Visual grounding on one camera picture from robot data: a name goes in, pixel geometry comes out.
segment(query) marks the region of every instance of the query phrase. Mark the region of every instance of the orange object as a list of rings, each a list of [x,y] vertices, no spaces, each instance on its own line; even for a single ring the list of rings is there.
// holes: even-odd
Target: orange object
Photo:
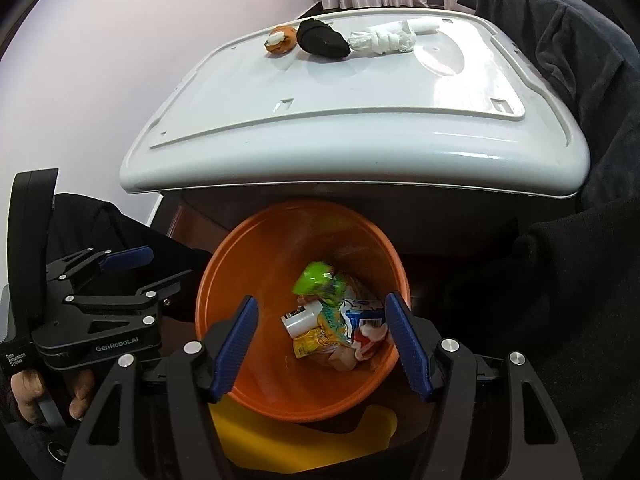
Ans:
[[[298,40],[296,39],[297,31],[293,27],[289,27],[287,25],[276,27],[269,33],[269,35],[274,32],[282,32],[284,37],[279,43],[273,45],[267,43],[264,44],[267,51],[272,54],[285,54],[289,50],[292,50],[298,43]]]
[[[242,222],[222,241],[200,283],[198,338],[230,318],[245,294],[258,301],[258,329],[229,396],[271,418],[311,422],[338,415],[371,394],[398,361],[388,340],[350,372],[296,359],[280,316],[298,307],[291,288],[316,260],[360,279],[381,299],[398,290],[410,304],[402,263],[384,233],[350,209],[315,200],[271,206]]]

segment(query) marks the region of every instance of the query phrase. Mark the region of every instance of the blue gripper pad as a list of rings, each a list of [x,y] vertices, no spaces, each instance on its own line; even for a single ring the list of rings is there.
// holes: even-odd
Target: blue gripper pad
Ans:
[[[433,394],[433,386],[429,380],[429,359],[407,317],[411,315],[404,300],[397,294],[392,292],[386,297],[386,323],[398,348],[402,368],[411,389],[422,400],[426,400]]]
[[[240,314],[236,315],[236,322],[216,357],[213,383],[210,388],[210,393],[216,402],[234,387],[240,365],[257,328],[258,302],[255,298],[249,298]]]
[[[100,262],[101,272],[122,272],[123,270],[137,269],[151,263],[154,252],[151,247],[145,245],[134,249],[126,249],[117,253],[107,254]]]

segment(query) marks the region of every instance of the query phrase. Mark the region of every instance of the yellow snack bag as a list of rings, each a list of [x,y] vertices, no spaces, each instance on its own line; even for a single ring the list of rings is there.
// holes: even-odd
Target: yellow snack bag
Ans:
[[[293,352],[297,359],[318,352],[332,352],[337,341],[331,341],[322,328],[312,328],[309,332],[293,339]]]

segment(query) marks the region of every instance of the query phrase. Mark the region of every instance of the tied plastic bag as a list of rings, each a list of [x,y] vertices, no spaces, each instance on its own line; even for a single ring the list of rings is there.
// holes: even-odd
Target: tied plastic bag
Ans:
[[[433,34],[439,25],[431,18],[415,18],[401,22],[383,23],[367,27],[361,32],[352,32],[348,43],[356,52],[372,50],[376,54],[388,52],[411,52],[416,34]]]
[[[352,32],[347,40],[349,46],[356,52],[372,50],[376,54],[387,52],[411,52],[415,45],[415,34],[409,28],[406,20],[402,23],[402,29],[397,32],[388,30],[373,30],[365,32]]]

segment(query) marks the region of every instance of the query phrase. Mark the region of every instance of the small orange toy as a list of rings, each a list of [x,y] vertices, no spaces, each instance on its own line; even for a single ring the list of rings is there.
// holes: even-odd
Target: small orange toy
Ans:
[[[285,54],[296,46],[296,29],[293,27],[276,27],[270,33],[264,47],[272,54]]]

